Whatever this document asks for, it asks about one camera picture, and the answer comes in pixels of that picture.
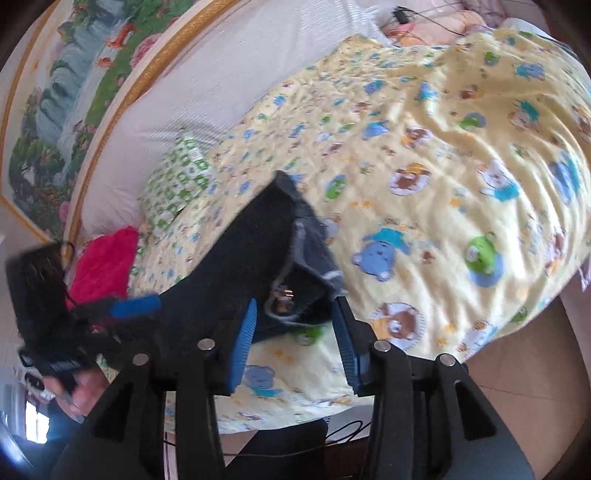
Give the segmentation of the left hand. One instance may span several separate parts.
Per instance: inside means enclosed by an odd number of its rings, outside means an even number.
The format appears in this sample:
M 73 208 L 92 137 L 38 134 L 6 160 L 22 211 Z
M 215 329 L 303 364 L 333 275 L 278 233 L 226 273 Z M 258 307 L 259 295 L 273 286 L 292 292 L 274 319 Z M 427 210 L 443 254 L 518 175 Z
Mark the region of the left hand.
M 100 397 L 109 387 L 104 373 L 98 368 L 78 371 L 74 374 L 76 388 L 69 394 L 61 382 L 53 377 L 43 377 L 47 390 L 51 391 L 58 405 L 73 420 L 90 414 Z

